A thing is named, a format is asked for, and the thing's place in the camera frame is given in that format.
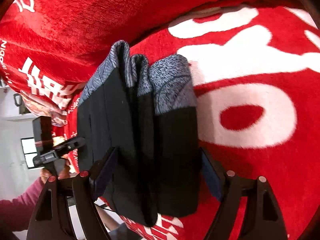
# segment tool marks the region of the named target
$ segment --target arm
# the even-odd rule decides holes
[[[0,200],[0,217],[10,231],[28,229],[30,217],[44,184],[38,178],[21,196],[13,200]]]

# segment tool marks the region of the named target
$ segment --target hand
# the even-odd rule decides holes
[[[58,179],[66,179],[70,177],[70,167],[68,166],[70,165],[69,161],[66,159],[66,164],[64,165],[64,169],[60,172],[60,174],[58,175]],[[46,169],[46,168],[42,168],[40,171],[40,177],[41,180],[43,182],[43,184],[46,183],[47,179],[52,176],[52,174]]]

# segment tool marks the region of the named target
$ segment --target window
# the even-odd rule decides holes
[[[34,168],[32,159],[37,155],[35,139],[33,137],[22,138],[21,143],[27,167],[28,169],[32,169]]]

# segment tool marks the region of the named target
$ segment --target window pane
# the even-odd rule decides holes
[[[37,155],[36,153],[31,153],[31,154],[26,154],[25,155],[28,168],[33,168],[34,167],[32,159],[36,155]]]
[[[21,141],[24,154],[37,152],[34,138],[21,139]]]

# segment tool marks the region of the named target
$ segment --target maroon sleeve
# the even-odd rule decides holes
[[[21,196],[13,200],[0,200],[0,217],[10,231],[28,229],[33,209],[44,184],[38,178]]]

